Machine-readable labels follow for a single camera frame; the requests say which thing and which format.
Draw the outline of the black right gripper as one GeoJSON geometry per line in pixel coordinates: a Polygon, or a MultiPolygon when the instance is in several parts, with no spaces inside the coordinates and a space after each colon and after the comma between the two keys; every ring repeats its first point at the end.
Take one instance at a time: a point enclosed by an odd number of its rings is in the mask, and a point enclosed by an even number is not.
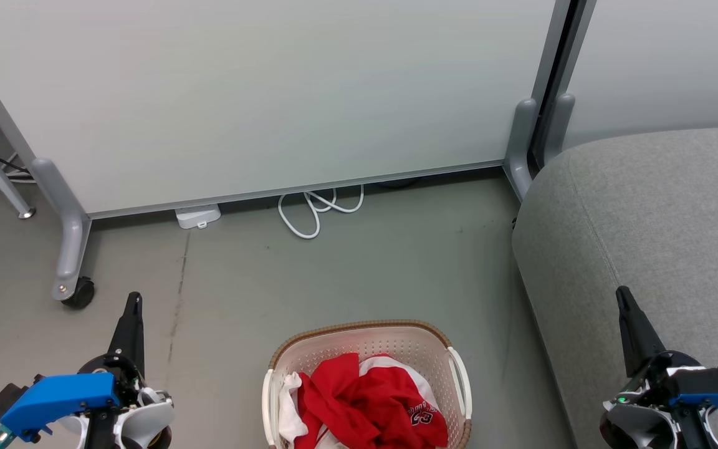
{"type": "Polygon", "coordinates": [[[628,378],[628,403],[646,402],[647,396],[657,395],[669,376],[679,370],[704,368],[695,358],[680,350],[666,350],[629,287],[616,288],[616,304],[628,378]]]}

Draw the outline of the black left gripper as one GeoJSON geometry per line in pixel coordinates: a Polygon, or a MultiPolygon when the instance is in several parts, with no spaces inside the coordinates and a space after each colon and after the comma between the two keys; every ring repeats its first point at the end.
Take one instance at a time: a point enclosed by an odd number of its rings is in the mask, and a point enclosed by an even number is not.
{"type": "Polygon", "coordinates": [[[122,405],[137,405],[138,393],[146,387],[145,341],[143,341],[143,299],[139,292],[128,294],[125,310],[109,344],[108,354],[93,358],[80,374],[109,372],[115,377],[116,396],[122,405]]]}

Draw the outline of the white garment red striped trim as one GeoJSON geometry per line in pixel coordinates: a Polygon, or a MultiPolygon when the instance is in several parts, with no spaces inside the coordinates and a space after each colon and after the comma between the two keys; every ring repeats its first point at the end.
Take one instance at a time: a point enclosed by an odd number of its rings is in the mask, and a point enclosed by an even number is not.
{"type": "Polygon", "coordinates": [[[356,353],[285,376],[277,429],[288,449],[371,449],[376,431],[352,405],[358,380],[356,353]]]}

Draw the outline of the red jersey with number print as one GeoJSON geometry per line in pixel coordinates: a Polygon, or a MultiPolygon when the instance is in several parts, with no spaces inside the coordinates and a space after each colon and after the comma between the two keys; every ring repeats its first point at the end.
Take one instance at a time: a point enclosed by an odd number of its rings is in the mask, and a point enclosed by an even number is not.
{"type": "Polygon", "coordinates": [[[335,401],[322,426],[345,449],[439,449],[449,443],[429,383],[387,355],[359,363],[335,401]]]}

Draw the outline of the grey fabric sofa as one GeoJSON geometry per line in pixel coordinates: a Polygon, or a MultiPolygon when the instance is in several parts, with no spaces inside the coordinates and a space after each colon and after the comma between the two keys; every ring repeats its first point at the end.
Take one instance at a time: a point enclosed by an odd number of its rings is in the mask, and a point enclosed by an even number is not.
{"type": "Polygon", "coordinates": [[[578,449],[626,384],[615,292],[667,349],[718,364],[718,128],[597,140],[533,180],[512,244],[578,449]]]}

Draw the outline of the black caster wheel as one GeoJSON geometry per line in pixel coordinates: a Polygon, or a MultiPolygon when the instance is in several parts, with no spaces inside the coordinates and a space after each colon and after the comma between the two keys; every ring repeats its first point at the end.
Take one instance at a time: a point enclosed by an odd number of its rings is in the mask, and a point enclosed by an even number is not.
{"type": "Polygon", "coordinates": [[[94,282],[88,276],[80,276],[77,280],[76,289],[71,296],[63,299],[62,304],[68,309],[82,310],[89,306],[96,293],[94,282]]]}

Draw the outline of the white power adapter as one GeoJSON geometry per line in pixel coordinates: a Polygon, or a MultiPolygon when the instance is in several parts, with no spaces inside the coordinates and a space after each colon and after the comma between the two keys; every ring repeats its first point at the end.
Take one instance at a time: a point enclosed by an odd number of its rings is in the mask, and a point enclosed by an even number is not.
{"type": "Polygon", "coordinates": [[[180,228],[207,228],[208,224],[221,218],[219,205],[210,204],[176,208],[176,219],[180,228]]]}

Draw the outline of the cream plastic laundry basket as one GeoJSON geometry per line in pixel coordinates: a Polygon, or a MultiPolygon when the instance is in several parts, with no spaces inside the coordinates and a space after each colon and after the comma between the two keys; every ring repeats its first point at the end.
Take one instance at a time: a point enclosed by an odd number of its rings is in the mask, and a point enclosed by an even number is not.
{"type": "Polygon", "coordinates": [[[291,336],[274,352],[262,384],[263,432],[269,449],[288,449],[277,429],[283,379],[310,375],[322,361],[356,353],[388,354],[429,383],[448,426],[445,449],[466,449],[471,437],[471,383],[461,355],[437,327],[416,319],[382,319],[322,327],[291,336]]]}

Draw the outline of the wide white partition grey frame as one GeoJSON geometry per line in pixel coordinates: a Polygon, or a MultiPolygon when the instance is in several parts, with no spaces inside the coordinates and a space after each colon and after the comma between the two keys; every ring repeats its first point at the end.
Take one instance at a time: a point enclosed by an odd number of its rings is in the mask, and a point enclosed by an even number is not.
{"type": "Polygon", "coordinates": [[[501,166],[572,0],[0,0],[0,130],[62,223],[501,166]]]}

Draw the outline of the narrow white partition grey frame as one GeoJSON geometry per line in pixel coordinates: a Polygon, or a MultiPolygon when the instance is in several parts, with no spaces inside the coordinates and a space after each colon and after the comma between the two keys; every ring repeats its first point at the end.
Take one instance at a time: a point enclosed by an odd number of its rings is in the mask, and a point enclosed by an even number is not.
{"type": "Polygon", "coordinates": [[[718,0],[578,0],[533,151],[718,127],[718,0]]]}

